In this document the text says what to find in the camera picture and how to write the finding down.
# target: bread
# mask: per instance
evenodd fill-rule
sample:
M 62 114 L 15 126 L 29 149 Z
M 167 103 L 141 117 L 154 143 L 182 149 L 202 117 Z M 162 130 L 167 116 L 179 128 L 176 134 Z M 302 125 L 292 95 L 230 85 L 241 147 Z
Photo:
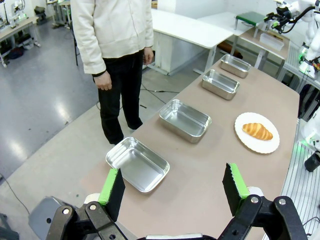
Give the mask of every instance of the bread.
M 271 140 L 274 136 L 261 123 L 248 123 L 243 125 L 242 130 L 259 140 Z

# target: round plate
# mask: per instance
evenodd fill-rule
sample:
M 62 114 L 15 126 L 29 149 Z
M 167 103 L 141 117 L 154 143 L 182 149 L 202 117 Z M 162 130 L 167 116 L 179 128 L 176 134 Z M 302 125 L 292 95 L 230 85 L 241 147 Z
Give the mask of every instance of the round plate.
M 262 124 L 270 133 L 272 133 L 273 138 L 267 141 L 259 140 L 242 130 L 243 125 L 253 123 Z M 243 144 L 257 153 L 269 154 L 279 147 L 280 137 L 275 125 L 273 125 L 269 119 L 258 113 L 246 112 L 241 114 L 235 120 L 234 128 Z

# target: sleeve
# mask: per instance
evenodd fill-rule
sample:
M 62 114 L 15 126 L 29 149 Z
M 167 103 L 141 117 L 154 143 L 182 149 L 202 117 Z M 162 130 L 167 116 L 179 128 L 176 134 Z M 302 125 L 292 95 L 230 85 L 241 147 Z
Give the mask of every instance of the sleeve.
M 146 1 L 146 30 L 145 30 L 145 46 L 151 47 L 154 44 L 154 27 L 152 23 L 152 14 L 151 14 L 151 0 Z
M 71 0 L 72 27 L 86 74 L 106 70 L 94 30 L 95 0 Z

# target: person's hand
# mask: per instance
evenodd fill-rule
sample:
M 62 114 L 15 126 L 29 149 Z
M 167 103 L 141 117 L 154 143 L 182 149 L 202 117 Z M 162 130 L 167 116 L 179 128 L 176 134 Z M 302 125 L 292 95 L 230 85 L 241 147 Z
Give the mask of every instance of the person's hand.
M 145 47 L 143 50 L 143 63 L 144 65 L 149 65 L 154 58 L 154 52 L 151 47 Z
M 107 71 L 101 76 L 94 77 L 94 82 L 98 89 L 107 91 L 112 88 L 111 77 Z

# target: rectangular metal pan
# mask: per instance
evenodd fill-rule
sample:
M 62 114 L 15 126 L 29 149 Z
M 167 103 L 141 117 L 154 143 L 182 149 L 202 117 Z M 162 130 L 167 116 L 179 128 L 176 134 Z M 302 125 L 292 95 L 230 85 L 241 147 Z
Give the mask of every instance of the rectangular metal pan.
M 174 99 L 160 111 L 165 127 L 191 143 L 197 143 L 212 123 L 211 117 Z
M 220 59 L 220 68 L 244 79 L 248 75 L 251 65 L 235 56 L 227 54 Z
M 208 71 L 202 78 L 202 87 L 218 96 L 231 100 L 237 93 L 240 83 L 215 70 Z
M 167 175 L 169 163 L 134 137 L 127 137 L 105 156 L 106 162 L 121 169 L 122 176 L 142 193 L 153 190 Z

